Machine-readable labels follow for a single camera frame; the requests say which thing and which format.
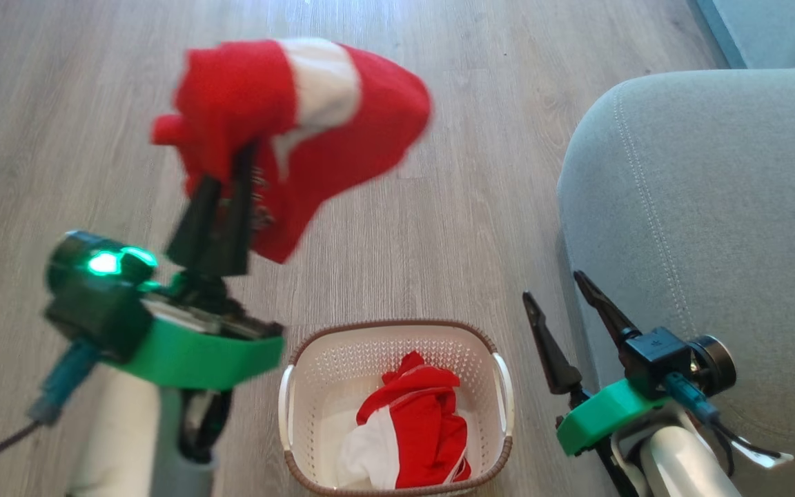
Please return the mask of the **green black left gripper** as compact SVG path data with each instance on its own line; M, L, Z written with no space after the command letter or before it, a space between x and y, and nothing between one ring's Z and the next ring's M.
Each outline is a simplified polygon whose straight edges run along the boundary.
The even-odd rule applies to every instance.
M219 248L223 186L209 175L190 196L165 255L193 273L247 274L253 238L253 167L256 145L233 157L231 196ZM285 327L247 314L224 279L179 273L170 285L141 285L142 304L153 321L128 362L104 364L159 387L228 391L280 364Z

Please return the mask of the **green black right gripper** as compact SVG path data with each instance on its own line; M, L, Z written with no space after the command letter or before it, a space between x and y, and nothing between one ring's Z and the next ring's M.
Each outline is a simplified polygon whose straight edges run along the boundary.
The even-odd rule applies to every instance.
M640 336L638 327L584 271L574 271L572 277L584 300L597 311L616 346L622 346L628 340ZM522 302L549 392L557 396L580 392L582 375L566 359L550 333L546 315L532 293L522 293ZM556 437L566 456L577 456L593 449L600 440L651 410L662 408L667 400L668 396L665 394L651 399L632 386L630 380L621 380L602 388L590 399L571 409L556 428Z

